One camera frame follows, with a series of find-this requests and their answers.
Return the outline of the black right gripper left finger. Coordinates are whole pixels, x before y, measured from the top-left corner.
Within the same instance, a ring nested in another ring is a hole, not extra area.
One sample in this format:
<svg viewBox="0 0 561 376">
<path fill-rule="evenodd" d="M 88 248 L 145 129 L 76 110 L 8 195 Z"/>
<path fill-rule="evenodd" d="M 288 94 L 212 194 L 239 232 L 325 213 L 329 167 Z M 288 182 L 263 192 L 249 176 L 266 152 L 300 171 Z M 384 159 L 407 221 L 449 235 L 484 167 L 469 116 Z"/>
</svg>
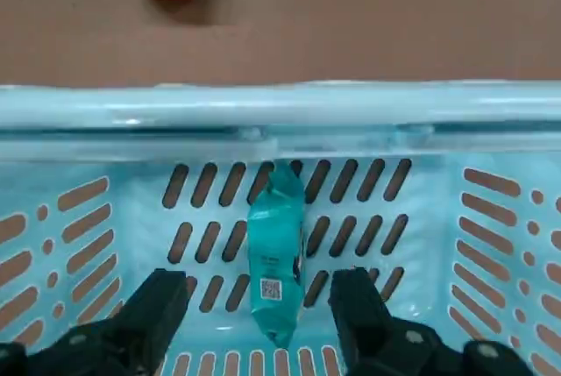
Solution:
<svg viewBox="0 0 561 376">
<path fill-rule="evenodd" d="M 188 309 L 187 275 L 155 269 L 111 318 L 74 326 L 28 353 L 1 344 L 2 375 L 153 375 Z"/>
</svg>

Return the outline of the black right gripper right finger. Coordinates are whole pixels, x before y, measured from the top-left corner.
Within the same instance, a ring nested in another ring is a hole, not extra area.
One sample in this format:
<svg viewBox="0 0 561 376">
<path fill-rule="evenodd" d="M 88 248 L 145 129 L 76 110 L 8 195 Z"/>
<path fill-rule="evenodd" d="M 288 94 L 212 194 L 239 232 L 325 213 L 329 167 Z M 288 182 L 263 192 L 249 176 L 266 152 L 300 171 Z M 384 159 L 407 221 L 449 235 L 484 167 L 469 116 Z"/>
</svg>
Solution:
<svg viewBox="0 0 561 376">
<path fill-rule="evenodd" d="M 505 297 L 495 287 L 465 266 L 454 266 L 454 273 L 499 311 L 506 310 Z M 541 308 L 560 321 L 560 266 L 546 266 L 546 273 L 557 291 L 542 293 Z M 499 320 L 458 283 L 451 285 L 451 293 L 495 335 L 501 334 Z M 346 375 L 535 375 L 533 370 L 560 375 L 560 359 L 555 365 L 532 350 L 528 364 L 517 354 L 522 348 L 519 337 L 508 339 L 514 349 L 484 338 L 453 304 L 447 316 L 472 339 L 462 351 L 452 349 L 433 327 L 392 316 L 365 268 L 333 273 L 330 308 Z"/>
</svg>

